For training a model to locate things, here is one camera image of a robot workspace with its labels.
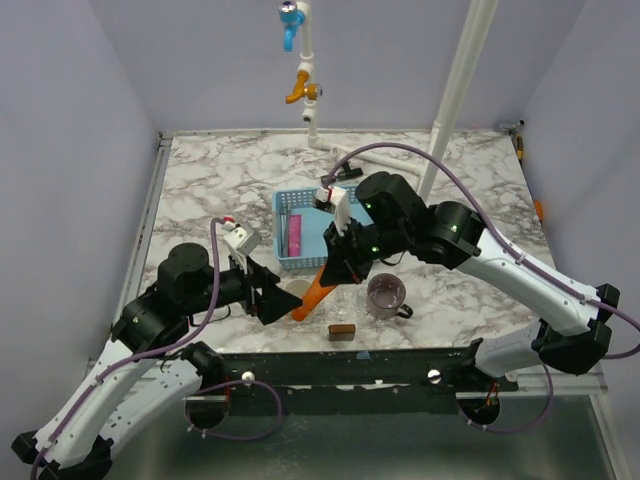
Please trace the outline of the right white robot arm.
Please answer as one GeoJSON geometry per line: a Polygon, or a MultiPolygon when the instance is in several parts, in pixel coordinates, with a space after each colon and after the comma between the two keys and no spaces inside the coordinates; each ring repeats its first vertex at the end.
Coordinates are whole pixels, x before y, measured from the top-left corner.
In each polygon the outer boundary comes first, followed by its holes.
{"type": "Polygon", "coordinates": [[[606,322],[619,300],[613,286],[585,285],[549,267],[509,241],[479,208],[456,201],[426,205],[400,175],[375,173],[356,187],[355,197],[371,224],[352,217],[345,190],[315,193],[315,207],[333,216],[323,234],[321,286],[359,284],[375,261],[407,252],[487,282],[538,315],[520,330],[472,342],[459,370],[467,389],[483,391],[496,378],[534,365],[582,375],[607,354],[606,322]]]}

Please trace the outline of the orange toothpaste tube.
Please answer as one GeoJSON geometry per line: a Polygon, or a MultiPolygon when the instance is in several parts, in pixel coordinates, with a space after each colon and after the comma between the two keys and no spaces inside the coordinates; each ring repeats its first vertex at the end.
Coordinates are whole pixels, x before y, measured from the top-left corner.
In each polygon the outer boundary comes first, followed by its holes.
{"type": "Polygon", "coordinates": [[[335,286],[322,286],[321,278],[325,267],[316,274],[313,282],[302,297],[302,305],[291,312],[292,318],[301,322],[335,289],[335,286]]]}

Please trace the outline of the light blue plastic basket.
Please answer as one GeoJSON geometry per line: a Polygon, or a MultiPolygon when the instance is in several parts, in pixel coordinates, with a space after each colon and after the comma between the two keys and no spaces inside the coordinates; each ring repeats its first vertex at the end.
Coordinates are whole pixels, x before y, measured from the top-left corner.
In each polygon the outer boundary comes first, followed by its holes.
{"type": "Polygon", "coordinates": [[[323,233],[332,217],[313,206],[316,187],[276,191],[272,195],[273,251],[284,270],[301,270],[321,267],[327,257],[323,233]],[[292,214],[302,216],[301,254],[283,257],[280,254],[280,213],[283,206],[291,207],[292,214]]]}

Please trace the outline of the purple plastic cup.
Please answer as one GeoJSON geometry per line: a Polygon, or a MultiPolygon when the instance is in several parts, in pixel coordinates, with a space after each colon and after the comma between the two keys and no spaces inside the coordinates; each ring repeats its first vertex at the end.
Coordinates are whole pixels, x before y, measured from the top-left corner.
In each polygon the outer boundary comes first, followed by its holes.
{"type": "Polygon", "coordinates": [[[366,301],[368,312],[377,319],[387,320],[398,316],[409,319],[413,309],[405,303],[406,287],[395,275],[380,273],[368,283],[366,301]]]}

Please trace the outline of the yellow ceramic mug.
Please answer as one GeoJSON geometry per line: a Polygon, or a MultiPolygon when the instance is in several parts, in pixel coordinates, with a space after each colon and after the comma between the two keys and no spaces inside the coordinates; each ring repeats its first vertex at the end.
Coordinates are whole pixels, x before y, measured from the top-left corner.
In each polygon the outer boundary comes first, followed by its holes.
{"type": "Polygon", "coordinates": [[[284,290],[295,297],[302,299],[309,290],[311,283],[304,279],[294,279],[288,282],[284,290]]]}

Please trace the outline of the clear tray with brown ends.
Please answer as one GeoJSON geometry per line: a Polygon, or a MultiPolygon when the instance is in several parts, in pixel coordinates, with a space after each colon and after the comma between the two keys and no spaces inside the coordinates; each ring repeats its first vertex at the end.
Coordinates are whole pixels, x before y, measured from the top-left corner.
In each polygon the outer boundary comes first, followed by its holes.
{"type": "Polygon", "coordinates": [[[329,296],[327,338],[329,342],[355,340],[361,314],[360,296],[346,287],[337,287],[329,296]]]}

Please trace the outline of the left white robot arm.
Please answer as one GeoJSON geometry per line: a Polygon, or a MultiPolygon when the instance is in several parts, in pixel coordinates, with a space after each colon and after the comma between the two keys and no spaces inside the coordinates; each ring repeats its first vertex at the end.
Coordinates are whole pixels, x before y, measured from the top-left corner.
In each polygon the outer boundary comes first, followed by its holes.
{"type": "Polygon", "coordinates": [[[264,325],[302,301],[279,287],[279,277],[250,261],[219,268],[195,243],[174,247],[157,280],[127,304],[91,372],[65,406],[39,430],[16,437],[11,448],[33,479],[102,479],[118,448],[169,403],[199,393],[228,395],[252,374],[231,374],[222,357],[193,338],[218,307],[239,303],[264,325]]]}

